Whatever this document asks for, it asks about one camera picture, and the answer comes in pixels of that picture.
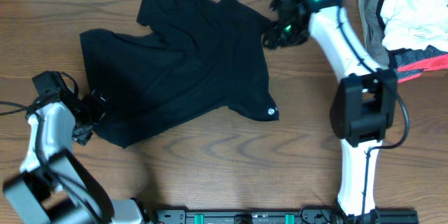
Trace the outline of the black polo shirt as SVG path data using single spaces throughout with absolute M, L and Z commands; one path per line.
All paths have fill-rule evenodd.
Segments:
M 265 16 L 238 0 L 142 0 L 136 21 L 150 33 L 80 35 L 90 91 L 106 102 L 99 137 L 126 148 L 223 106 L 279 119 L 261 42 Z

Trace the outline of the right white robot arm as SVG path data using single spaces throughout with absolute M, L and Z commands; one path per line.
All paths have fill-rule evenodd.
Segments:
M 297 46 L 313 38 L 332 67 L 338 87 L 330 124 L 342 147 L 339 213 L 333 221 L 376 223 L 374 186 L 377 158 L 386 149 L 395 105 L 402 104 L 398 78 L 382 69 L 352 29 L 342 0 L 272 0 L 278 19 L 263 35 L 269 49 Z

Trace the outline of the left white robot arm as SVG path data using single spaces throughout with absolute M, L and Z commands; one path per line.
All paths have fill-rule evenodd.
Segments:
M 31 127 L 20 173 L 3 194 L 24 223 L 147 223 L 135 199 L 111 199 L 74 157 L 77 123 L 88 108 L 71 91 L 56 89 L 26 108 Z

